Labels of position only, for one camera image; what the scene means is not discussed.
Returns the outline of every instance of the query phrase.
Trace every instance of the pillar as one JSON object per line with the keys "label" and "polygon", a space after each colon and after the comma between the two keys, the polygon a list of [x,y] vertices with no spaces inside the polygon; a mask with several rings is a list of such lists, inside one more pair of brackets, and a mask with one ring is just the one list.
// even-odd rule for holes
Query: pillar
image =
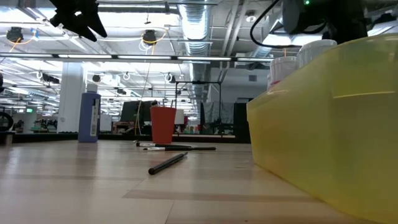
{"label": "pillar", "polygon": [[78,62],[63,63],[58,133],[77,132],[79,129],[81,94],[85,92],[87,81],[82,65]]}
{"label": "pillar", "polygon": [[37,119],[37,107],[27,106],[24,115],[24,134],[33,133],[32,127],[35,126],[34,122]]}

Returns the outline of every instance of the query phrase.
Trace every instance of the yellow plastic bin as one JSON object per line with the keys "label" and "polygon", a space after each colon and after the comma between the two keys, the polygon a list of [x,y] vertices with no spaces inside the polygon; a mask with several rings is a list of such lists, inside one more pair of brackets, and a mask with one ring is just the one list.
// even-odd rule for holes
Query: yellow plastic bin
{"label": "yellow plastic bin", "polygon": [[255,162],[330,205],[398,223],[398,35],[324,52],[248,104]]}

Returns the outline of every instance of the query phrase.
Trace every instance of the computer monitor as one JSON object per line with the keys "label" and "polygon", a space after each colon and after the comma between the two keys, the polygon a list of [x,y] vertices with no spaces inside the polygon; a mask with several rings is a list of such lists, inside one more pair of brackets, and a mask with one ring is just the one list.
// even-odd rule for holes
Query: computer monitor
{"label": "computer monitor", "polygon": [[[140,106],[139,122],[150,121],[151,101],[143,101]],[[120,121],[136,121],[139,101],[130,101],[123,103],[122,115]]]}

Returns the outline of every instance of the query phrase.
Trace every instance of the black cable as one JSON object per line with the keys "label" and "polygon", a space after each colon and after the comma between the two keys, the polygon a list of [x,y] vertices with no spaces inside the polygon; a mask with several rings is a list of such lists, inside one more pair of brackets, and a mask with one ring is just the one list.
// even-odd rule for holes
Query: black cable
{"label": "black cable", "polygon": [[[0,132],[8,131],[12,127],[12,125],[14,125],[14,120],[7,113],[0,112],[0,118],[1,118],[1,123],[2,123],[2,126],[0,126]],[[4,119],[6,119],[8,121],[7,126],[3,126]]]}
{"label": "black cable", "polygon": [[320,27],[316,28],[315,30],[311,30],[311,31],[303,31],[303,34],[317,34],[319,32],[321,32],[327,25],[328,23],[325,22],[324,24],[322,24]]}
{"label": "black cable", "polygon": [[263,44],[258,42],[254,36],[253,36],[253,31],[254,28],[256,28],[257,24],[260,22],[260,20],[279,2],[280,0],[275,0],[254,22],[253,26],[250,28],[250,39],[257,44],[258,46],[261,47],[270,47],[270,48],[275,48],[275,49],[285,49],[285,48],[290,48],[290,47],[302,47],[299,45],[268,45],[268,44]]}

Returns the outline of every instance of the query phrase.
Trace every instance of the ventilation duct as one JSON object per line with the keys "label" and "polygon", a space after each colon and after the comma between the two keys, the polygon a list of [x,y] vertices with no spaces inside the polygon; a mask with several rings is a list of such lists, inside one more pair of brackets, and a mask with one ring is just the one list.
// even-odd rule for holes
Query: ventilation duct
{"label": "ventilation duct", "polygon": [[[280,22],[282,22],[282,11],[279,11],[277,13],[273,13],[273,14],[267,16],[266,22],[265,22],[264,27],[263,27],[264,40],[265,40],[265,38],[267,38],[269,32]],[[250,55],[250,57],[264,58],[264,57],[267,57],[269,55],[269,52],[271,52],[271,50],[272,50],[272,48],[269,48],[269,47],[258,47]]]}
{"label": "ventilation duct", "polygon": [[133,13],[161,13],[161,14],[176,14],[178,9],[176,5],[164,4],[106,4],[100,2],[98,12],[133,12]]}
{"label": "ventilation duct", "polygon": [[[186,40],[206,40],[208,38],[210,7],[206,5],[178,5],[182,17],[182,30]],[[209,45],[205,43],[185,43],[187,55],[206,56],[209,54]],[[208,65],[204,63],[190,64],[190,75],[193,81],[208,81],[205,77]],[[204,90],[208,90],[208,85],[193,86],[195,98],[203,99]]]}

